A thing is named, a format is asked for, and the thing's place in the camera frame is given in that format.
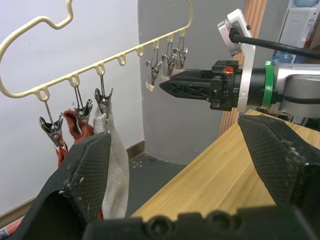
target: white towel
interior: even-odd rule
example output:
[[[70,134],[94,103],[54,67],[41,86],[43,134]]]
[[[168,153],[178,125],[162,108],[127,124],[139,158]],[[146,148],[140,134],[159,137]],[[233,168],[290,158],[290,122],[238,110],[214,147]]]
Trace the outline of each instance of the white towel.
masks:
[[[124,218],[129,195],[129,158],[115,129],[112,110],[107,119],[107,115],[101,115],[97,108],[93,127],[94,134],[110,131],[111,135],[108,178],[101,208],[103,219]]]

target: wooden surface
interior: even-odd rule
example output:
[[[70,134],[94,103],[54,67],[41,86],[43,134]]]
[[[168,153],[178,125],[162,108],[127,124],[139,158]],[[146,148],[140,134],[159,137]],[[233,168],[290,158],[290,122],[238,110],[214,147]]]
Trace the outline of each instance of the wooden surface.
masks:
[[[244,19],[251,26],[251,35],[258,38],[262,18],[265,13],[267,0],[245,0],[244,1]],[[239,64],[244,64],[244,55],[240,53],[234,57]],[[227,131],[238,118],[239,112],[236,108],[232,111],[224,111],[221,119],[219,136]]]
[[[248,114],[260,113],[250,110]],[[319,132],[286,124],[320,149]],[[241,207],[274,204],[254,168],[240,127],[235,123],[133,216],[148,220],[155,215],[165,215],[174,220],[182,212],[200,212],[206,216],[220,209],[232,214]]]

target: white plastic bracket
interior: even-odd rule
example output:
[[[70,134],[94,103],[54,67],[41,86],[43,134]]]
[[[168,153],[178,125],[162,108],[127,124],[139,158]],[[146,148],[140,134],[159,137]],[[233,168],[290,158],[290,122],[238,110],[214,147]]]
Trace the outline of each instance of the white plastic bracket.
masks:
[[[218,24],[218,29],[231,55],[234,56],[240,52],[243,52],[244,55],[237,110],[239,112],[245,112],[247,109],[256,46],[246,43],[236,44],[231,42],[229,39],[229,32],[233,25],[240,27],[242,34],[245,37],[252,38],[250,30],[247,29],[247,22],[245,20],[245,17],[240,9],[234,10],[233,12],[228,14],[226,20]]]

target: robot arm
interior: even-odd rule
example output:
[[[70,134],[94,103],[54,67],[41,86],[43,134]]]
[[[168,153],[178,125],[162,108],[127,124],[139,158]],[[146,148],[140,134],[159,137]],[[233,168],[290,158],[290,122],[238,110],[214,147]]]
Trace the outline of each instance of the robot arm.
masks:
[[[276,64],[253,68],[255,46],[237,43],[252,39],[250,27],[237,9],[218,24],[219,32],[232,56],[243,53],[244,63],[219,60],[211,70],[186,69],[160,84],[161,89],[177,98],[205,100],[212,110],[245,112],[247,106],[265,109],[271,114],[320,118],[320,66],[318,64]],[[299,53],[300,48],[271,42],[267,48]],[[309,57],[315,52],[307,50]]]

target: wooden table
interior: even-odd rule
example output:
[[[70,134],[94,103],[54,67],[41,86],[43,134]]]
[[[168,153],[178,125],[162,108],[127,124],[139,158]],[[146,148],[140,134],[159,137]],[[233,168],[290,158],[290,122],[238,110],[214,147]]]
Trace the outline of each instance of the wooden table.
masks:
[[[250,110],[247,114],[261,113]],[[320,132],[290,122],[286,124],[320,149]],[[234,214],[237,208],[274,204],[235,123],[133,216],[148,220],[165,215],[175,220],[182,212],[200,212],[205,217],[215,209]]]

